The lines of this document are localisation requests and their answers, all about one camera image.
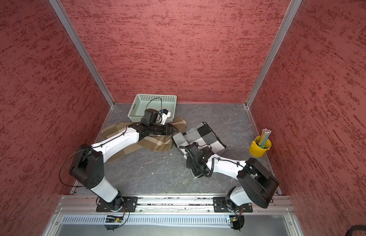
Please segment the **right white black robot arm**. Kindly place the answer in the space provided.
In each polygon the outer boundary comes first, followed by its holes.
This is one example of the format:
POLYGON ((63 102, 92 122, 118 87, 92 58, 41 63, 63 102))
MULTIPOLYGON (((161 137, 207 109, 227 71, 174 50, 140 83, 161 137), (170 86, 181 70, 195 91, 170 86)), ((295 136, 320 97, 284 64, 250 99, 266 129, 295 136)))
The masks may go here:
POLYGON ((241 206, 251 203, 267 208, 274 202, 279 182, 257 159, 228 159, 215 154, 210 145, 200 146, 196 142, 178 149, 196 178, 210 178, 219 173, 238 180, 241 186, 231 188, 225 197, 225 204, 230 210, 236 212, 241 206))

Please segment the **black white checkered scarf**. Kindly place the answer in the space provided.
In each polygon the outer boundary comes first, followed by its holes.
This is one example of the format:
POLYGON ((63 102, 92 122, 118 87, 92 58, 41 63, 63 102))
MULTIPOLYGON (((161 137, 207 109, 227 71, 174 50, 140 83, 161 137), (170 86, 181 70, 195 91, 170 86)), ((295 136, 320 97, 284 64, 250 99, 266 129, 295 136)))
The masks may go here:
POLYGON ((206 123, 191 128, 184 133, 177 133, 172 137, 175 146, 188 146, 192 143, 198 143, 199 148, 211 147, 215 154, 222 154, 226 145, 220 140, 220 138, 214 133, 213 129, 206 123))

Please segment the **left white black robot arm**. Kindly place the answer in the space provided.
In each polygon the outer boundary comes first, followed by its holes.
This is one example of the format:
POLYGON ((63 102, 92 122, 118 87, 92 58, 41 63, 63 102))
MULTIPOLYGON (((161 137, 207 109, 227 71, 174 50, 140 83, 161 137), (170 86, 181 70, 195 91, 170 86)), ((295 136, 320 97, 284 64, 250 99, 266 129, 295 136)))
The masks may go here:
POLYGON ((178 129, 172 124, 132 123, 123 132, 102 142, 81 145, 73 155, 69 174, 103 200, 109 211, 124 210, 125 203, 121 192, 105 177, 104 163, 119 151, 146 137, 172 136, 176 133, 178 129))

